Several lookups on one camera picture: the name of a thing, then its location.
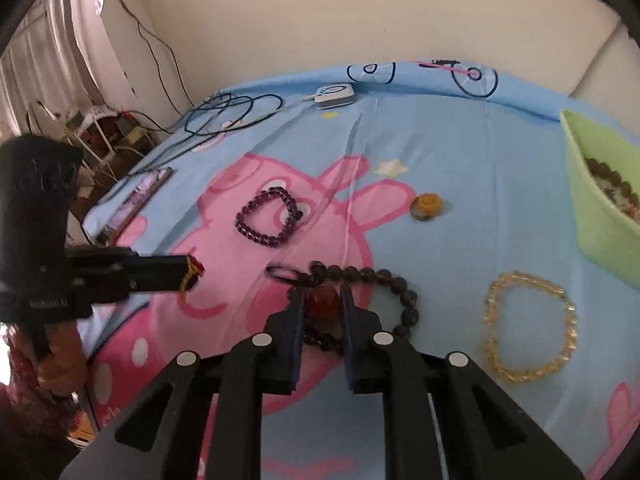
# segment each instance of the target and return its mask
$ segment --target hand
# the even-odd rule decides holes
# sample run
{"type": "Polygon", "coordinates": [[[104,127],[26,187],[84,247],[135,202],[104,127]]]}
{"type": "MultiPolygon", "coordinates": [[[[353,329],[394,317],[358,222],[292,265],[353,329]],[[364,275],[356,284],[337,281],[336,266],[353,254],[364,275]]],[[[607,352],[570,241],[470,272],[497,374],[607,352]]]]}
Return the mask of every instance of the hand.
{"type": "Polygon", "coordinates": [[[51,354],[37,362],[24,332],[9,328],[9,340],[26,355],[38,373],[40,386],[56,396],[68,396],[86,382],[88,371],[75,321],[47,325],[51,354]]]}

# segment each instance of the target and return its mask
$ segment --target bed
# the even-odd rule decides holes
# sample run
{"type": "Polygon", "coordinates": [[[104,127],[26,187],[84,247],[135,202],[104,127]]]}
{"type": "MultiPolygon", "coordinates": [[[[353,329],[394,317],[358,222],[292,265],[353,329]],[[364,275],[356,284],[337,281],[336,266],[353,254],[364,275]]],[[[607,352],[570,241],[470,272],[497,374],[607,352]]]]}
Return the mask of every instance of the bed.
{"type": "MultiPolygon", "coordinates": [[[[640,294],[576,246],[559,115],[571,109],[620,128],[582,102],[453,59],[341,66],[227,92],[276,94],[285,106],[206,142],[187,139],[182,127],[141,162],[199,143],[169,164],[175,175],[119,244],[141,254],[190,253],[206,273],[185,300],[135,296],[81,323],[91,362],[86,398],[98,427],[180,351],[219,354],[259,332],[286,305],[286,286],[264,276],[269,262],[307,269],[320,260],[400,274],[418,292],[415,348],[437,356],[464,351],[481,365],[488,285],[520,270],[567,290],[577,305],[578,345],[561,372],[500,385],[588,479],[601,478],[640,421],[640,294]],[[354,104],[320,110],[304,100],[341,82],[353,84],[354,104]],[[234,227],[241,207],[269,186],[285,187],[305,213],[279,248],[258,246],[234,227]],[[418,222],[409,205],[428,192],[442,197],[444,211],[418,222]]],[[[277,104],[260,99],[242,120],[277,104]]],[[[190,124],[217,130],[238,115],[198,112],[190,124]]],[[[98,234],[136,183],[94,208],[87,232],[98,234]]],[[[258,230],[276,232],[282,212],[270,203],[254,218],[258,230]]],[[[385,291],[357,286],[355,296],[386,330],[398,323],[399,306],[385,291]]],[[[546,362],[562,346],[560,305],[515,290],[504,299],[498,330],[513,367],[546,362]]],[[[352,396],[336,355],[305,348],[297,391],[284,400],[267,396],[263,413],[263,478],[383,478],[382,401],[352,396]]],[[[210,424],[205,446],[209,437],[210,424]]],[[[199,477],[205,468],[201,460],[199,477]]]]}

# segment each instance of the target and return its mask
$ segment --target yellow star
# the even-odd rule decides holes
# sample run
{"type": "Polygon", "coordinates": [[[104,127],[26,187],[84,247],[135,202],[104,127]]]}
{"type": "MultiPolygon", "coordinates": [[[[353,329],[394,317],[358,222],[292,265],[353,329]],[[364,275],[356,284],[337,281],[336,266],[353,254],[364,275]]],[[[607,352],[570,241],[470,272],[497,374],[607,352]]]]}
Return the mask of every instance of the yellow star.
{"type": "Polygon", "coordinates": [[[396,178],[403,173],[409,171],[409,168],[402,165],[399,158],[395,158],[394,160],[390,160],[389,162],[380,162],[378,164],[378,169],[374,171],[375,174],[385,175],[389,178],[396,178]]]}

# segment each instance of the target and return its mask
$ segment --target green container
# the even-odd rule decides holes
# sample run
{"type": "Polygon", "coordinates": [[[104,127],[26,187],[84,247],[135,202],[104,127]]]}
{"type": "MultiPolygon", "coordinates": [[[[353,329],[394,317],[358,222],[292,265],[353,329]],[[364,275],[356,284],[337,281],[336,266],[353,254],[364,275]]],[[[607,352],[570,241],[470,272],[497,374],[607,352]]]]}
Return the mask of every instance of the green container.
{"type": "Polygon", "coordinates": [[[584,115],[564,110],[566,170],[580,250],[624,282],[640,288],[640,225],[598,188],[585,158],[606,162],[640,190],[640,147],[584,115]]]}

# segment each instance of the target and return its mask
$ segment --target black beaded bracelet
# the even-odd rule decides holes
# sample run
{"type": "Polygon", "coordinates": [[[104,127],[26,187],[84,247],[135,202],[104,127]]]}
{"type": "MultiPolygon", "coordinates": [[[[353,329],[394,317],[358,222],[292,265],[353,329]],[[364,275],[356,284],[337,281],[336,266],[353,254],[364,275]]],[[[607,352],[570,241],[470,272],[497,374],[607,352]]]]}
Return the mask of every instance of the black beaded bracelet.
{"type": "MultiPolygon", "coordinates": [[[[375,271],[370,267],[364,267],[358,270],[356,267],[349,266],[343,270],[337,265],[327,267],[322,262],[311,262],[309,264],[309,274],[305,274],[292,267],[274,264],[269,265],[265,269],[265,273],[273,280],[292,285],[287,291],[287,297],[289,299],[292,298],[296,286],[313,288],[322,285],[327,280],[331,282],[345,280],[348,283],[378,283],[379,285],[388,286],[392,293],[399,296],[400,303],[404,307],[400,316],[400,324],[393,329],[393,334],[398,337],[410,338],[412,327],[420,320],[420,314],[415,308],[418,302],[418,294],[408,288],[404,278],[401,276],[393,276],[387,269],[375,271]],[[293,274],[295,278],[283,276],[279,273],[280,270],[293,274]]],[[[305,328],[305,343],[318,346],[322,351],[335,350],[340,355],[343,355],[344,352],[341,339],[336,339],[328,333],[319,333],[318,330],[310,326],[305,328]]]]}
{"type": "Polygon", "coordinates": [[[302,215],[303,213],[298,209],[296,201],[293,200],[293,197],[286,189],[280,186],[270,187],[267,190],[261,191],[252,200],[249,200],[247,205],[245,205],[242,210],[236,215],[235,226],[242,236],[249,238],[249,240],[251,240],[252,242],[264,246],[277,247],[278,245],[287,242],[289,238],[291,238],[293,231],[296,229],[296,223],[302,218],[302,215]],[[280,199],[284,202],[284,205],[287,206],[287,211],[289,212],[289,216],[284,223],[282,231],[277,236],[269,236],[259,233],[258,231],[251,229],[247,224],[244,223],[244,219],[253,211],[255,211],[258,206],[276,197],[280,197],[280,199]]]}

